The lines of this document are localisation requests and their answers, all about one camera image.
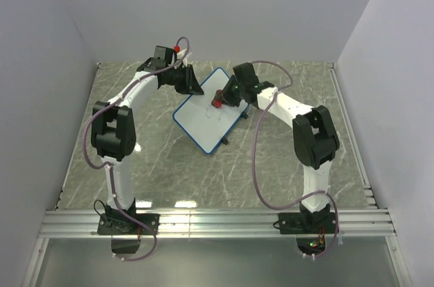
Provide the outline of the red bone-shaped eraser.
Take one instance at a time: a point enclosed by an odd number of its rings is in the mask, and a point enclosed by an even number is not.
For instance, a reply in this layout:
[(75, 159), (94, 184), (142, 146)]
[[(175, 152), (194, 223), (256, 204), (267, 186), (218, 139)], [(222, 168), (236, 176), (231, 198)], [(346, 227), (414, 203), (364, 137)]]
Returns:
[(223, 97), (222, 90), (217, 90), (211, 101), (211, 105), (217, 109), (220, 109), (223, 104), (224, 104), (224, 97)]

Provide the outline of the blue framed whiteboard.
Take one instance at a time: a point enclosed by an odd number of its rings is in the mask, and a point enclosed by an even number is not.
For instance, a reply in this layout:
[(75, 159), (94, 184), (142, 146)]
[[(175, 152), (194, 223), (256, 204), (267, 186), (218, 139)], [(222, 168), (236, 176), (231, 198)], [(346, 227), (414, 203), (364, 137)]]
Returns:
[(204, 94), (190, 95), (172, 114), (176, 124), (207, 155), (212, 154), (220, 144), (226, 144), (228, 133), (247, 115), (249, 106), (244, 101), (238, 107), (222, 105), (216, 108), (212, 105), (215, 93), (229, 79), (223, 68), (214, 69), (201, 84)]

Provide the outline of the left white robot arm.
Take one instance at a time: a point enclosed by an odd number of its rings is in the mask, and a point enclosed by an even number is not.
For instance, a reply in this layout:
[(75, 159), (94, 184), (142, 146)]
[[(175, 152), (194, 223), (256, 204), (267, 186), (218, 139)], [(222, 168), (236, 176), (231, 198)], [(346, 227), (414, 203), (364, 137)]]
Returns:
[(174, 87), (182, 95), (204, 94), (193, 66), (187, 62), (188, 55), (189, 50), (179, 45), (156, 46), (153, 56), (137, 68), (115, 97), (93, 106), (85, 132), (106, 172), (108, 200), (101, 220), (122, 234), (140, 227), (130, 175), (130, 155), (136, 146), (134, 110), (163, 85)]

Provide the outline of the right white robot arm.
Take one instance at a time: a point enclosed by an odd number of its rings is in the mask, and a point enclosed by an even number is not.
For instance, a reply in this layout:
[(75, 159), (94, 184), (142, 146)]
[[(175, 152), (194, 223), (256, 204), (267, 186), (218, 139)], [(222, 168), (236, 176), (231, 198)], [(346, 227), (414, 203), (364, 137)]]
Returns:
[(252, 62), (234, 66), (229, 81), (215, 93), (212, 106), (238, 107), (243, 101), (292, 129), (294, 152), (303, 166), (303, 195), (295, 202), (298, 222), (304, 231), (315, 232), (330, 213), (338, 212), (328, 189), (340, 141), (328, 108), (303, 104), (271, 82), (260, 81)]

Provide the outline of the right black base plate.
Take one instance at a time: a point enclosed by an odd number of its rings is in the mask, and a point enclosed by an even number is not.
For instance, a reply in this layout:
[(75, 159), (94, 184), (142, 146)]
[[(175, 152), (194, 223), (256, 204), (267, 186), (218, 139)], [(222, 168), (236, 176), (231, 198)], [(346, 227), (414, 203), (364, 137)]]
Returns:
[(282, 235), (319, 235), (339, 232), (334, 212), (311, 214), (310, 212), (280, 212), (273, 227)]

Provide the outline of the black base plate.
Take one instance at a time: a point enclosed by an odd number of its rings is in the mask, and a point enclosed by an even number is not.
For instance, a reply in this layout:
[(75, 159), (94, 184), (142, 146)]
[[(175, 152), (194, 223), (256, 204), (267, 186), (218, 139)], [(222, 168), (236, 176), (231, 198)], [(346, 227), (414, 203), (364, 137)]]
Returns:
[(138, 223), (120, 216), (119, 218), (110, 218), (103, 214), (98, 223), (98, 235), (152, 235), (157, 232), (160, 215), (156, 213), (139, 213), (135, 214), (137, 221), (145, 224), (149, 229), (145, 229)]
[(339, 232), (334, 212), (311, 214), (310, 212), (280, 212), (273, 227), (282, 235), (319, 235)]

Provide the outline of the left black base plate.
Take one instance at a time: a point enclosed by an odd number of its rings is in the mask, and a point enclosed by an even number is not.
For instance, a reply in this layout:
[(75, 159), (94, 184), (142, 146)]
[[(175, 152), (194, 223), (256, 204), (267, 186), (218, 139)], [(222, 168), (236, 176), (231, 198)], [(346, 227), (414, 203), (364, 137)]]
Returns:
[(139, 213), (135, 214), (137, 221), (145, 224), (149, 229), (145, 229), (138, 223), (120, 216), (119, 218), (110, 218), (103, 214), (98, 223), (98, 235), (152, 235), (157, 232), (160, 215), (156, 213)]

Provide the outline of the aluminium rail frame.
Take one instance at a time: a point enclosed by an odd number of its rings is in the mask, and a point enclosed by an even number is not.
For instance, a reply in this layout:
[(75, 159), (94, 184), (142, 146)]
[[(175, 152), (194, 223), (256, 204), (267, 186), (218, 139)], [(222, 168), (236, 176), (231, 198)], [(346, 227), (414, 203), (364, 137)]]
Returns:
[(325, 104), (341, 147), (332, 166), (332, 195), (341, 232), (321, 258), (303, 256), (296, 237), (273, 227), (276, 211), (257, 199), (250, 148), (257, 112), (238, 123), (229, 144), (206, 155), (173, 122), (183, 97), (161, 88), (136, 118), (132, 184), (141, 213), (160, 215), (157, 239), (142, 238), (139, 261), (111, 253), (97, 234), (95, 199), (104, 175), (76, 149), (57, 208), (43, 218), (25, 286), (410, 286), (391, 215), (378, 206), (344, 112), (334, 67), (287, 62), (288, 94)]

